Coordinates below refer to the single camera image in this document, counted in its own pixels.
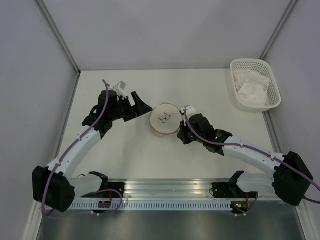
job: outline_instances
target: white cloth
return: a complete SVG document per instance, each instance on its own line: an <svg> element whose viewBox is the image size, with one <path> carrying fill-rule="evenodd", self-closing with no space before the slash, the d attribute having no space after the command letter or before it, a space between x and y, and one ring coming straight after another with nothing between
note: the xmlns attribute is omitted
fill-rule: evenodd
<svg viewBox="0 0 320 240"><path fill-rule="evenodd" d="M266 105L270 78L252 70L235 70L233 75L238 97L243 103Z"/></svg>

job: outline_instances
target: black joint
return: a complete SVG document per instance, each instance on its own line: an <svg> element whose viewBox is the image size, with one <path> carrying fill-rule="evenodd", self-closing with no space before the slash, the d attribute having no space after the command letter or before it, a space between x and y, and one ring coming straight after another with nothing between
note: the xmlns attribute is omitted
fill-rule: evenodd
<svg viewBox="0 0 320 240"><path fill-rule="evenodd" d="M42 202L45 187L51 171L48 168L37 166L32 172L33 199ZM65 212L75 198L75 188L63 176L63 173L54 173L46 195L45 205Z"/></svg>
<svg viewBox="0 0 320 240"><path fill-rule="evenodd" d="M214 129L212 125L210 125L207 118L205 118L202 114L196 114L190 117L189 123L192 128L204 139L214 142L214 143L224 143L229 137L233 135L230 132ZM182 140L183 144L190 144L194 141L202 143L203 146L211 153L218 153L224 156L224 151L222 149L222 145L213 145L210 143L203 142L198 139L190 130L188 126L185 126L185 122L180 122L180 130L177 135L179 139Z"/></svg>
<svg viewBox="0 0 320 240"><path fill-rule="evenodd" d="M284 163L303 173L311 180L314 179L304 161L297 153L291 151L283 157ZM298 206L300 204L311 185L304 177L288 169L283 164L275 168L273 178L274 183L272 186L274 187L276 195L292 206Z"/></svg>

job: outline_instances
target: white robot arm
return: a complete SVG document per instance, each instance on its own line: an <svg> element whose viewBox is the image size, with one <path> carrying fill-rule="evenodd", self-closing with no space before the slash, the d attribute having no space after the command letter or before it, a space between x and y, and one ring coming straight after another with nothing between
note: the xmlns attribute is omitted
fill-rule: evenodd
<svg viewBox="0 0 320 240"><path fill-rule="evenodd" d="M102 91L98 105L93 107L83 121L77 140L63 156L59 155L46 167L37 166L34 169L32 184L33 198L36 201L42 202L45 199L47 206L64 212L75 198L109 187L108 177L96 171L77 179L72 179L72 175L87 153L112 128L113 121L123 119L127 122L153 110L136 92L131 93L135 102L131 106L125 87L126 84L120 82L112 90Z"/></svg>
<svg viewBox="0 0 320 240"><path fill-rule="evenodd" d="M36 201L64 212L75 198L90 197L90 193L109 187L108 177L99 172L89 172L77 179L72 179L72 175L92 147L112 128L113 121L123 119L127 122L152 111L136 92L131 93L135 102L135 105L131 106L129 97L125 94L125 87L126 84L120 82L112 90L102 91L98 105L93 107L89 116L85 118L77 140L64 155L59 155L46 167L37 166L34 169L32 184L33 198ZM282 165L283 161L313 179L298 154L269 152L234 137L230 132L214 129L192 106L183 107L181 114L184 121L180 123L177 137L183 144L199 142L212 153L241 160L265 173L250 174L237 171L229 182L223 183L224 191L227 191L228 195L242 198L245 193L263 192L276 194L293 206L299 205L310 183ZM221 182L212 183L212 187L215 185L221 185Z"/></svg>
<svg viewBox="0 0 320 240"><path fill-rule="evenodd" d="M184 121L180 123L177 137L183 144L199 142L212 153L243 161L265 173L251 174L237 171L229 182L222 185L224 194L241 198L245 193L262 192L267 195L276 194L293 206L300 204L311 183L286 165L311 180L313 176L298 154L289 152L284 155L271 152L244 142L230 132L214 129L208 119L200 113L197 114L190 105L183 107L181 114L184 116ZM212 183L212 188L216 188L216 191L221 190L217 189L217 186L221 186L221 183Z"/></svg>

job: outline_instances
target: gray wall panel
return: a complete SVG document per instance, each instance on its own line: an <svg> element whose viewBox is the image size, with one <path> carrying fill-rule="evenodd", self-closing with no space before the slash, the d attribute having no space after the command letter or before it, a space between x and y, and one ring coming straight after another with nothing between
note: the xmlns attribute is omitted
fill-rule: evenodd
<svg viewBox="0 0 320 240"><path fill-rule="evenodd" d="M81 70L259 58L290 0L45 0Z"/></svg>
<svg viewBox="0 0 320 240"><path fill-rule="evenodd" d="M316 183L320 183L320 1L297 4L267 58L277 81L282 103L272 110L286 152L302 156ZM307 197L320 200L312 186ZM320 206L310 204L320 228Z"/></svg>
<svg viewBox="0 0 320 240"><path fill-rule="evenodd" d="M21 239L76 74L32 0L0 3L0 239Z"/></svg>

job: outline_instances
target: plastic laundry basket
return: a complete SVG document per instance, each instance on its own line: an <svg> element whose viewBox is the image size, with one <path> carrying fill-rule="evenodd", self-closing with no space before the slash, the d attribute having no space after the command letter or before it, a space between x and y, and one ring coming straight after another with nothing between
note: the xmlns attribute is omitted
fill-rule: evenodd
<svg viewBox="0 0 320 240"><path fill-rule="evenodd" d="M259 59L240 58L231 62L230 69L232 82L229 82L227 86L228 88L231 88L229 89L229 92L232 93L235 105L238 109L247 112L265 112L269 109L273 109L279 106L279 104L281 103L280 92L275 80L275 76L268 63ZM235 84L234 70L252 70L271 79L269 88L267 90L268 98L265 106L249 105L239 99Z"/></svg>

